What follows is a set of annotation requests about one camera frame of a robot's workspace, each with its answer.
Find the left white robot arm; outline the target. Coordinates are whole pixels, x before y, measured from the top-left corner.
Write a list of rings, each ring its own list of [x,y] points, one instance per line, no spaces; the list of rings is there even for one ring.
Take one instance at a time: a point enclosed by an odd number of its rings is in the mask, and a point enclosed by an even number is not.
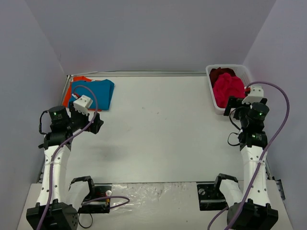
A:
[[[68,159],[73,139],[84,131],[97,134],[104,123],[98,112],[93,118],[81,113],[73,104],[55,106],[47,110],[51,118],[51,131],[45,134],[45,165],[43,182],[35,207],[28,208],[26,220],[34,230],[75,230],[79,223],[79,209],[83,200],[96,196],[91,176],[65,182]]]

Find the magenta t shirt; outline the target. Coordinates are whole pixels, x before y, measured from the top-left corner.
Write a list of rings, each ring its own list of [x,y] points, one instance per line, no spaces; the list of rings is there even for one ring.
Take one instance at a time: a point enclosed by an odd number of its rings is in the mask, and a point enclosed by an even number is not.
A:
[[[224,73],[215,82],[213,93],[217,106],[226,108],[230,96],[245,98],[244,83],[239,77]]]

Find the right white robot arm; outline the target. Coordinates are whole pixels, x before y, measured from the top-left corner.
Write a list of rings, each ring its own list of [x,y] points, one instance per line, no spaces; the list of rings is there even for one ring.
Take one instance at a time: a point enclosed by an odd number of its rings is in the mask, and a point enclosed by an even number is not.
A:
[[[230,115],[233,109],[234,118],[240,121],[238,140],[244,168],[243,189],[235,177],[226,174],[219,174],[213,185],[214,195],[224,197],[228,206],[227,229],[270,230],[279,219],[278,211],[271,207],[266,185],[266,103],[266,98],[245,103],[230,97],[224,112]]]

